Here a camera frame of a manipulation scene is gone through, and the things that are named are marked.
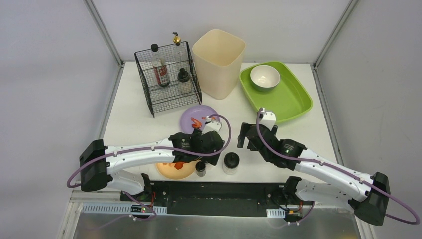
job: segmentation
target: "green plastic tray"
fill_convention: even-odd
[[[257,91],[250,79],[255,66],[268,65],[280,73],[280,83],[270,92]],[[312,108],[312,99],[295,75],[281,62],[270,61],[248,67],[240,72],[240,82],[249,101],[256,111],[260,107],[274,112],[276,123],[282,123],[303,115]]]

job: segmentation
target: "gray wall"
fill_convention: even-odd
[[[57,236],[117,69],[82,0],[0,1],[0,238]]]
[[[124,60],[151,44],[190,46],[212,29],[242,38],[244,60],[314,62],[349,0],[95,0]]]
[[[341,155],[422,215],[422,1],[362,0],[319,67]],[[412,220],[390,200],[388,213]],[[377,237],[420,238],[386,218]]]

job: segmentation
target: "black bottle cap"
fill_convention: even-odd
[[[185,71],[184,68],[180,68],[179,73],[177,74],[177,79],[180,82],[187,82],[189,80],[189,73]]]
[[[237,166],[239,166],[239,162],[240,162],[240,158],[239,155],[237,155],[236,153],[230,152],[228,154],[225,155],[224,157],[224,165],[227,168],[236,168]]]
[[[201,161],[199,161],[198,163],[195,164],[195,169],[198,172],[203,172],[205,170],[205,164]]]
[[[157,45],[157,44],[152,44],[152,45],[151,45],[151,50],[152,50],[153,52],[157,52],[157,51],[158,51],[158,45]]]

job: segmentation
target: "black wire basket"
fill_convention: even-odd
[[[141,77],[148,108],[154,117],[155,113],[166,111],[180,106],[194,103],[202,103],[201,89],[198,84],[198,78],[192,61],[191,52],[187,42],[181,42],[180,45],[185,49],[188,56],[187,61],[175,62],[174,44],[162,46],[158,51],[166,60],[167,74],[170,80],[169,85],[160,86],[151,63],[152,50],[135,52],[136,64],[138,65],[139,76]],[[180,90],[180,82],[177,75],[179,69],[184,68],[190,73],[192,86],[188,90]]]

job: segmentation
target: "gold bottle pourer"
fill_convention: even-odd
[[[174,38],[173,38],[173,42],[175,43],[175,44],[180,44],[180,42],[182,41],[182,39],[179,37],[179,35],[177,34],[177,32],[173,32],[173,34],[174,34]]]

